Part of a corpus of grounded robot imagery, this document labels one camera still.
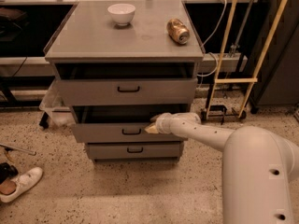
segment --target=drawer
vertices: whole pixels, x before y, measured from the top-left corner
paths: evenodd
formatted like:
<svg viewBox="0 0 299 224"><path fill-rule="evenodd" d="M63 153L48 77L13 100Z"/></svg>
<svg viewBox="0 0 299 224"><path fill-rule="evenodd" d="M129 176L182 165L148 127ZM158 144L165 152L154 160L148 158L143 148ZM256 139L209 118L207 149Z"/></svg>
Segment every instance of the drawer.
<svg viewBox="0 0 299 224"><path fill-rule="evenodd" d="M190 104L73 106L78 123L149 123L163 113L190 111Z"/></svg>
<svg viewBox="0 0 299 224"><path fill-rule="evenodd" d="M197 78L175 80L57 81L65 105L191 103Z"/></svg>
<svg viewBox="0 0 299 224"><path fill-rule="evenodd" d="M56 63L60 79L140 79L140 78L192 78L196 76L195 63Z"/></svg>
<svg viewBox="0 0 299 224"><path fill-rule="evenodd" d="M182 142L137 143L137 144L86 144L88 157L94 161L128 159L179 159L183 151Z"/></svg>
<svg viewBox="0 0 299 224"><path fill-rule="evenodd" d="M76 124L72 126L78 143L169 142L182 141L173 134L149 134L149 123Z"/></svg>

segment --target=bowl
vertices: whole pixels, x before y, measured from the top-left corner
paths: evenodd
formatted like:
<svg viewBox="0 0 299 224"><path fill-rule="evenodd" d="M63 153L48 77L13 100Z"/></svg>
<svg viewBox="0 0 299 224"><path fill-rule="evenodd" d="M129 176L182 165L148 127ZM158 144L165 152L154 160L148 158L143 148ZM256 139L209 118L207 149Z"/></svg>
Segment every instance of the bowl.
<svg viewBox="0 0 299 224"><path fill-rule="evenodd" d="M110 16L119 26L128 25L135 15L135 6L131 4L115 4L108 9Z"/></svg>

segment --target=drawer handle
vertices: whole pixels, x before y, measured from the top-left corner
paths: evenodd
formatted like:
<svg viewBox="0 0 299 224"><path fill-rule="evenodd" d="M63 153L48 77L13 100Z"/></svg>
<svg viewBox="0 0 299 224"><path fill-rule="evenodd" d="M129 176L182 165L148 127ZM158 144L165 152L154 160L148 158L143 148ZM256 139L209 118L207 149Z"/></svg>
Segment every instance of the drawer handle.
<svg viewBox="0 0 299 224"><path fill-rule="evenodd" d="M122 132L123 135L139 135L139 134L141 134L141 129L139 129L139 131L136 132L136 133L128 133L124 129L122 129L121 132Z"/></svg>
<svg viewBox="0 0 299 224"><path fill-rule="evenodd" d="M137 149L137 148L127 148L127 152L128 153L142 153L143 152L143 147L140 148L140 149Z"/></svg>
<svg viewBox="0 0 299 224"><path fill-rule="evenodd" d="M119 93L135 93L140 91L140 86L137 87L137 89L134 90L122 90L121 87L118 87Z"/></svg>

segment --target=white shoe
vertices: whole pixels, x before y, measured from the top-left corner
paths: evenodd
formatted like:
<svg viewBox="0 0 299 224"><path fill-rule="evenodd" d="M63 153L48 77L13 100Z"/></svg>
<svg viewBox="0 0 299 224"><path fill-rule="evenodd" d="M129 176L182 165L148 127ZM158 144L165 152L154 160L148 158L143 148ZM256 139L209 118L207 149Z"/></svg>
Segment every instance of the white shoe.
<svg viewBox="0 0 299 224"><path fill-rule="evenodd" d="M16 190L9 195L0 194L0 200L3 203L9 203L15 200L26 190L32 188L36 183L38 183L42 175L43 170L36 167L23 175L18 175L17 177L12 178L11 181L15 182L17 185Z"/></svg>

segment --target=cabinet top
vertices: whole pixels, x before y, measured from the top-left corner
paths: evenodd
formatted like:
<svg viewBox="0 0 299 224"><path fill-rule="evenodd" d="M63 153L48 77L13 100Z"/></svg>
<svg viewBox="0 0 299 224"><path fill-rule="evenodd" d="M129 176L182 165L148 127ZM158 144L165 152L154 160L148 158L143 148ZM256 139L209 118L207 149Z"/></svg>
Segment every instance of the cabinet top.
<svg viewBox="0 0 299 224"><path fill-rule="evenodd" d="M124 1L81 1L73 10L46 54L47 61L201 61L203 53L182 1L135 0L131 24L119 27L107 8ZM169 36L166 25L180 19L190 30L187 44L179 45Z"/></svg>

